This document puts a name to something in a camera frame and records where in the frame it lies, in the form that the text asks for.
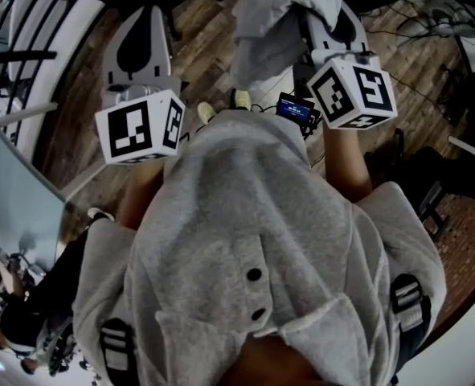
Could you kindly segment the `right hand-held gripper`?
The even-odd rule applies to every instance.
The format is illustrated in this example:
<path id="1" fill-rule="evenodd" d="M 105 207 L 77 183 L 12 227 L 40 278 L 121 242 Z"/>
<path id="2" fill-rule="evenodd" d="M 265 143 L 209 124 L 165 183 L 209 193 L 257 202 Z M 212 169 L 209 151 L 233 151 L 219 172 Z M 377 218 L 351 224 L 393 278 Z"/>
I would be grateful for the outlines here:
<path id="1" fill-rule="evenodd" d="M 330 129 L 368 130 L 398 116 L 390 75 L 369 46 L 361 19 L 342 8 L 343 43 L 325 19 L 306 11 L 315 73 L 306 86 Z M 346 48 L 352 51 L 335 51 Z"/>

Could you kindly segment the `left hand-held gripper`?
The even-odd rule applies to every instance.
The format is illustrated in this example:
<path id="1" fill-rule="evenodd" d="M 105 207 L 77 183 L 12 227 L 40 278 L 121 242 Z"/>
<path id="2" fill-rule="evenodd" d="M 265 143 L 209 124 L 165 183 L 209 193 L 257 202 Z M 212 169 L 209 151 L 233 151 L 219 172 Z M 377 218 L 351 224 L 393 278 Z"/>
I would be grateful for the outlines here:
<path id="1" fill-rule="evenodd" d="M 186 106 L 170 74 L 166 25 L 158 6 L 143 6 L 117 29 L 103 57 L 102 110 L 95 115 L 108 165 L 175 156 Z"/>

